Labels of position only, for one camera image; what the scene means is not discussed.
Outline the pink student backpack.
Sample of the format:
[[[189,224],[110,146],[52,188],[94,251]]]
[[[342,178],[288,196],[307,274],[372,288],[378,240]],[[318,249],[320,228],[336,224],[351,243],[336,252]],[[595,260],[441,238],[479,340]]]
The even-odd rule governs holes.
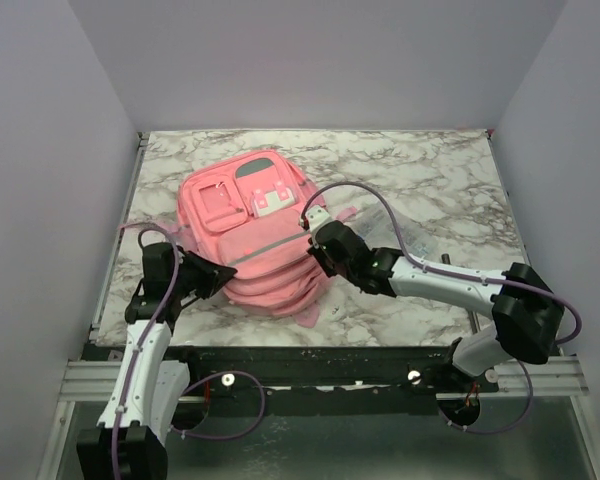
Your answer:
[[[312,328],[331,281],[308,254],[309,233],[299,225],[307,204],[326,202],[298,166],[275,150],[248,152],[185,178],[171,244],[235,268],[220,291],[232,304]]]

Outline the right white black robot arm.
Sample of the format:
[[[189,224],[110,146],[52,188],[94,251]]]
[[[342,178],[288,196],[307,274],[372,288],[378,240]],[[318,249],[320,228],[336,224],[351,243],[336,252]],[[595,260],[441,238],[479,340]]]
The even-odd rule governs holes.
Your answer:
[[[509,359],[545,364],[564,315],[557,296],[528,265],[475,271],[407,257],[393,248],[370,248],[348,226],[310,215],[310,254],[328,276],[340,276],[370,295],[418,297],[490,319],[489,326],[456,340],[440,379],[460,392],[488,368]]]

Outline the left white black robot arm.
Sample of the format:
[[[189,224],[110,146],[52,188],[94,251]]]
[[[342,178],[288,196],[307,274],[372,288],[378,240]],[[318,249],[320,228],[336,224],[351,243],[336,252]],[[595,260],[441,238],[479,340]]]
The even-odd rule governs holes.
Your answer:
[[[125,311],[126,343],[109,400],[97,424],[81,431],[77,454],[86,479],[164,479],[165,447],[180,395],[194,393],[200,368],[165,353],[183,301],[208,299],[236,275],[169,242],[142,249],[142,272]]]

